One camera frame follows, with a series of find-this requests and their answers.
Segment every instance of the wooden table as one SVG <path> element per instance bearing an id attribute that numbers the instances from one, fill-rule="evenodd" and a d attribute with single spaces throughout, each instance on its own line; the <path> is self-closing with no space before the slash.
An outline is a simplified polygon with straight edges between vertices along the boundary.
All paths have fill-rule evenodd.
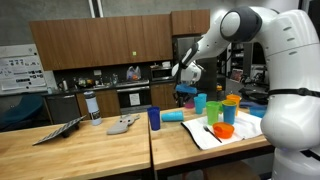
<path id="1" fill-rule="evenodd" d="M 129 131 L 106 135 L 119 117 L 92 126 L 81 121 L 70 137 L 33 143 L 62 125 L 0 133 L 0 176 L 4 179 L 92 179 L 135 171 L 150 172 L 149 125 L 141 113 Z"/>
<path id="2" fill-rule="evenodd" d="M 183 110 L 185 121 L 206 115 L 205 109 L 202 115 L 197 115 L 194 109 L 186 108 L 161 113 L 176 110 Z M 263 135 L 209 150 L 199 150 L 180 122 L 161 122 L 161 129 L 151 131 L 150 134 L 153 166 L 159 179 L 274 151 L 274 147 Z"/>

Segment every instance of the refrigerator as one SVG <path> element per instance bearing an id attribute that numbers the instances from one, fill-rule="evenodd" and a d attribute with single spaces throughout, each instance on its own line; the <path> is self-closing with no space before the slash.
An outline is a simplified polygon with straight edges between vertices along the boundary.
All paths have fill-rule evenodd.
<path id="1" fill-rule="evenodd" d="M 177 37 L 173 39 L 173 58 L 177 64 L 185 56 L 188 49 L 197 41 L 201 36 L 192 37 Z M 207 101 L 217 100 L 217 58 L 206 58 L 196 60 L 196 63 L 202 66 L 206 72 L 201 73 L 200 80 L 196 83 L 198 92 L 207 94 Z M 219 76 L 219 83 L 225 87 L 225 77 Z"/>

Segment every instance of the orange cup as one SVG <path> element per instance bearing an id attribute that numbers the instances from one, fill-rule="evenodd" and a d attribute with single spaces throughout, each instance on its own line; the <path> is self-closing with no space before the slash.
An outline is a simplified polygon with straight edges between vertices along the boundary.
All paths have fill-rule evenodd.
<path id="1" fill-rule="evenodd" d="M 238 111 L 239 111 L 239 104 L 241 97 L 235 94 L 229 94 L 227 95 L 227 100 L 234 101 L 237 104 L 237 109 L 236 109 L 236 116 L 238 116 Z"/>

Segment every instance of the white wall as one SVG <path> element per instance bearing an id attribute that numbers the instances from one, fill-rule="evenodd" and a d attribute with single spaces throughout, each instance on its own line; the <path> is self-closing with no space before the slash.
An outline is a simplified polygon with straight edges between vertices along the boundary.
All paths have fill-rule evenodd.
<path id="1" fill-rule="evenodd" d="M 262 6 L 284 12 L 298 9 L 299 0 L 237 0 L 236 6 Z"/>

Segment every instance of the stainless steel oven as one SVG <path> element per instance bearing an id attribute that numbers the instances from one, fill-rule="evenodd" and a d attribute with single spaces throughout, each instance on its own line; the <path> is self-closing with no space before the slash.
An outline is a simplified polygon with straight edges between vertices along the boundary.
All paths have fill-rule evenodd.
<path id="1" fill-rule="evenodd" d="M 146 112 L 151 107 L 149 80 L 119 83 L 117 93 L 121 114 Z"/>

